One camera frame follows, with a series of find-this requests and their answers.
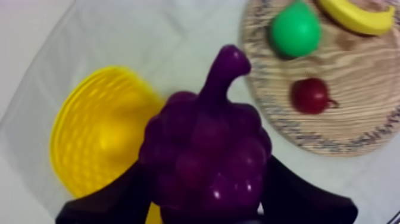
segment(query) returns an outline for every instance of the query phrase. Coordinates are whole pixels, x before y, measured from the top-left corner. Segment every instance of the yellow banana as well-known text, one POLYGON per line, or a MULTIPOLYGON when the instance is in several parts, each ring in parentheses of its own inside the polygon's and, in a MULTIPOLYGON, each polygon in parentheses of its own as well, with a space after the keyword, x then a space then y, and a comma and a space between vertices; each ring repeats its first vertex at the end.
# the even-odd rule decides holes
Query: yellow banana
POLYGON ((394 23, 395 7, 384 12, 369 12, 348 0, 320 0, 320 5, 340 24, 356 33, 382 35, 394 23))

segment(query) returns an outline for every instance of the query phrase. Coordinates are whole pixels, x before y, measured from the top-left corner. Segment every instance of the yellow bowl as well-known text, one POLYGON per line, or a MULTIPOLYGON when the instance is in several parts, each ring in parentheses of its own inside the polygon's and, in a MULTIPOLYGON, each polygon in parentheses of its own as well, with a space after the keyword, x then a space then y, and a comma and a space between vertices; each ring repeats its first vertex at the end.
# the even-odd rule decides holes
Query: yellow bowl
MULTIPOLYGON (((55 120, 50 142, 55 173, 76 198, 105 187, 138 159, 145 126, 163 105, 128 69, 94 72, 70 94, 55 120)), ((146 223, 161 223, 154 204, 146 223)))

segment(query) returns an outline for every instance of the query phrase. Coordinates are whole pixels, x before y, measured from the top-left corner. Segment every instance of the cherry stem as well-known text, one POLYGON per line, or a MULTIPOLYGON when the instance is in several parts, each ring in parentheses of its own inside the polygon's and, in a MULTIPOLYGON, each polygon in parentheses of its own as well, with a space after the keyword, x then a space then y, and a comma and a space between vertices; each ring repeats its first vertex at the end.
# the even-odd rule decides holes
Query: cherry stem
POLYGON ((333 104, 333 107, 331 107, 332 109, 337 109, 337 108, 340 107, 340 104, 337 101, 333 100, 333 99, 328 99, 328 102, 333 104))

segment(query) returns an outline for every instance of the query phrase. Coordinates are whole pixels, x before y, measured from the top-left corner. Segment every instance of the green ball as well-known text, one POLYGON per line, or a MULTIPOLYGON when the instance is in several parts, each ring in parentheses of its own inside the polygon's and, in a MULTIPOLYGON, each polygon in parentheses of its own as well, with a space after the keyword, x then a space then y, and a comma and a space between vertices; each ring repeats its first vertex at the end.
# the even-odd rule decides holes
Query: green ball
POLYGON ((301 57, 318 48, 321 26, 317 16, 302 0, 285 8, 271 25, 273 48, 284 56, 301 57))

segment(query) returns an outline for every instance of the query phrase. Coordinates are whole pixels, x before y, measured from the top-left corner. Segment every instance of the round wooden board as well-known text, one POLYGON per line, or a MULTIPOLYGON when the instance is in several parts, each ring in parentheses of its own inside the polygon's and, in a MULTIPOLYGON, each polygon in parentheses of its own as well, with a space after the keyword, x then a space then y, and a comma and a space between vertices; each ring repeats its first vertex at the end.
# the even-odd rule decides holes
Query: round wooden board
POLYGON ((268 26, 291 2, 250 0, 243 22, 244 48, 253 66, 248 81, 261 111, 287 139, 312 153, 352 157, 382 146, 400 129, 399 14, 388 34, 360 37, 306 0, 321 21, 320 46, 307 57, 283 60, 268 44, 268 26), (327 82, 339 108, 320 115, 292 108, 291 85, 310 76, 327 82))

